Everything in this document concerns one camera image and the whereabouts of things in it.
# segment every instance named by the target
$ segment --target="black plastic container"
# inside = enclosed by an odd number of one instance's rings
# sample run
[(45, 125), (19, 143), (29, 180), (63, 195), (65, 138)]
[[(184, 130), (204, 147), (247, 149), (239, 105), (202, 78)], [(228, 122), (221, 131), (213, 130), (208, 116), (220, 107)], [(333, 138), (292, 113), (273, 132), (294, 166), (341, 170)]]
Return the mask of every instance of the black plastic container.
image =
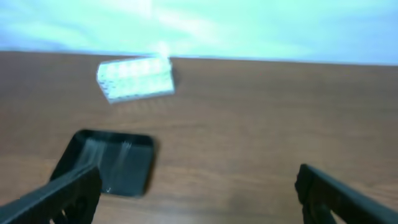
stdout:
[(144, 194), (154, 160), (154, 140), (140, 134), (81, 130), (69, 142), (50, 180), (87, 163), (97, 164), (106, 194)]

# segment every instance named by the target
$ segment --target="wooden table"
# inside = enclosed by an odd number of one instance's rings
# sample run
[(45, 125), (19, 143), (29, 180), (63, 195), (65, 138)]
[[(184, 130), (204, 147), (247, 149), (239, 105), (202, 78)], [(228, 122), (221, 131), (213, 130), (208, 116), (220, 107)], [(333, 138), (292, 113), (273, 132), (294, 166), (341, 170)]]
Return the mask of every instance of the wooden table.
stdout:
[(175, 58), (175, 95), (110, 105), (114, 58), (0, 53), (0, 204), (93, 128), (160, 143), (147, 195), (101, 196), (95, 223), (301, 223), (304, 162), (398, 210), (397, 67)]

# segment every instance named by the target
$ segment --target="white rectangular object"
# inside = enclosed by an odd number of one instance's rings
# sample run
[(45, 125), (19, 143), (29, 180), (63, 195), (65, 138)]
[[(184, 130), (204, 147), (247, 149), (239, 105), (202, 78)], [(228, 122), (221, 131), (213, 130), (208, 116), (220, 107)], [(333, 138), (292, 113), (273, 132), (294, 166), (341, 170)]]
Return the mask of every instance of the white rectangular object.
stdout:
[(97, 82), (110, 103), (174, 93), (168, 58), (140, 58), (103, 62)]

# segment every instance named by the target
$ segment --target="tabletop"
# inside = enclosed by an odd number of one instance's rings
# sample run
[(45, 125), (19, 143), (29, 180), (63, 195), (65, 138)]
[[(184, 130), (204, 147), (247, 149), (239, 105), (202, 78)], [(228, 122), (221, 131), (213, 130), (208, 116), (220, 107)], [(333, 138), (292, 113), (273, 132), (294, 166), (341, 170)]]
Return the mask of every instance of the tabletop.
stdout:
[(172, 58), (174, 95), (111, 105), (117, 58), (0, 53), (0, 204), (90, 128), (159, 143), (146, 195), (102, 195), (94, 223), (301, 223), (302, 163), (398, 210), (398, 67)]

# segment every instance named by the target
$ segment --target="white egg carton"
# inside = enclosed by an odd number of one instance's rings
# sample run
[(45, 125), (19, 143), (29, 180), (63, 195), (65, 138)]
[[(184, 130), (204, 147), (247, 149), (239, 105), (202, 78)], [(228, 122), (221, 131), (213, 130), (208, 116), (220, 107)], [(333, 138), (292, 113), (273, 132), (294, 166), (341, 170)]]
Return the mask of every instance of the white egg carton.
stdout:
[(172, 65), (167, 57), (103, 62), (97, 82), (110, 103), (174, 93)]

